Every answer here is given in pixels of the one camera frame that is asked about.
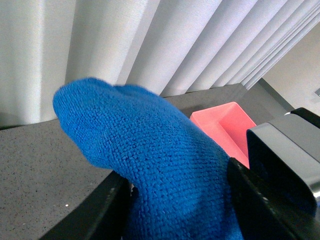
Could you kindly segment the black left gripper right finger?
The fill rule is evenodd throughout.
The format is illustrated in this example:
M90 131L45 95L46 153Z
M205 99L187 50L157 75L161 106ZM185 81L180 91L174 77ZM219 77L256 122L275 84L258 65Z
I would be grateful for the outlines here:
M246 240L302 240L298 209L231 157L227 180L241 233Z

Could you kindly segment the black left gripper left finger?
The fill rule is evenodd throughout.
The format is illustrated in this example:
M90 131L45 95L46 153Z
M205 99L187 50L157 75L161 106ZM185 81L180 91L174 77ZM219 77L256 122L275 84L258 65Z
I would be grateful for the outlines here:
M44 234L42 240L120 240L129 213L131 185L111 172L70 214Z

